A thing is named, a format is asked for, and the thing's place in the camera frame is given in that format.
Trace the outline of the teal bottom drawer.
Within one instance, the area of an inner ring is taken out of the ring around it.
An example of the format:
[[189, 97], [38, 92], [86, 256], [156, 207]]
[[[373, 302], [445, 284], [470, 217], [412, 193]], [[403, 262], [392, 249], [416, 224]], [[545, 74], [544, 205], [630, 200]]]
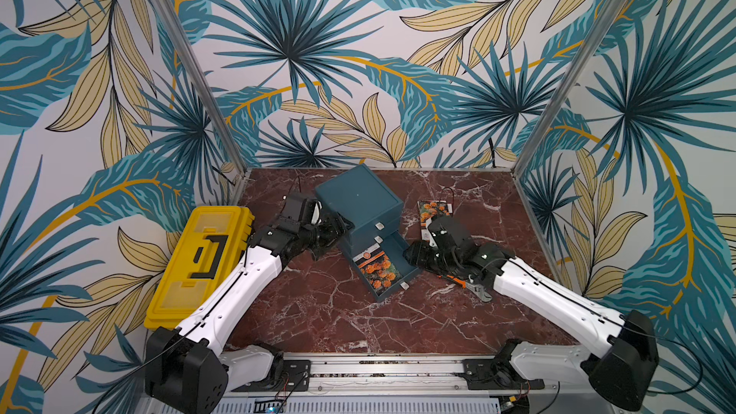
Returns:
[[404, 257], [408, 250], [404, 237], [395, 233], [382, 243], [374, 243], [351, 259], [351, 266], [368, 287], [375, 302], [406, 291], [409, 283], [420, 274]]

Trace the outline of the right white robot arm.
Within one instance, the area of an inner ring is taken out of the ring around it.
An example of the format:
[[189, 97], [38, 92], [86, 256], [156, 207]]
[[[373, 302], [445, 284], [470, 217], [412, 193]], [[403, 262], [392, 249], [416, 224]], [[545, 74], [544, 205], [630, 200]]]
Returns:
[[588, 352], [580, 362], [567, 356], [546, 363], [541, 355], [527, 358], [513, 350], [511, 366], [528, 380], [587, 381], [607, 402], [629, 411], [642, 408], [659, 366], [652, 320], [632, 310], [596, 304], [544, 277], [521, 258], [493, 243], [443, 247], [414, 241], [404, 258], [416, 268], [511, 298], [574, 337]]

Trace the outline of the teal drawer cabinet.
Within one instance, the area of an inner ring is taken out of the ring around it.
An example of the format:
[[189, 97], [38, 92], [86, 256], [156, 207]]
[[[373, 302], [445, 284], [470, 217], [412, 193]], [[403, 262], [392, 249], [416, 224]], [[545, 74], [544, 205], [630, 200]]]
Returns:
[[404, 201], [365, 165], [319, 184], [315, 193], [326, 208], [353, 225], [337, 244], [348, 259], [399, 231]]

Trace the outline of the orange flower seed bag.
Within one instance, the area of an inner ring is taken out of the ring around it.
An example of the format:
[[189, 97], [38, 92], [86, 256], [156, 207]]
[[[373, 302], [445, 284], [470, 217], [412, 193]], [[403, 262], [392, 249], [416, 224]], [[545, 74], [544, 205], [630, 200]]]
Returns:
[[373, 245], [353, 259], [358, 273], [375, 293], [384, 293], [402, 278], [397, 266], [379, 245]]
[[446, 200], [421, 200], [417, 205], [421, 228], [426, 228], [437, 216], [451, 216], [453, 213], [452, 204]]

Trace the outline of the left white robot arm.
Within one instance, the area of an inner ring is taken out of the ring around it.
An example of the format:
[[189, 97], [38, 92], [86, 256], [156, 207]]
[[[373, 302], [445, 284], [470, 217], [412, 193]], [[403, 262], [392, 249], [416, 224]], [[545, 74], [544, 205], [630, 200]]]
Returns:
[[174, 329], [148, 339], [145, 393], [181, 413], [210, 413], [229, 391], [251, 383], [276, 386], [283, 358], [266, 344], [226, 352], [226, 342], [261, 292], [304, 251], [319, 257], [353, 229], [337, 213], [317, 218], [281, 216], [248, 240], [239, 264], [224, 282]]

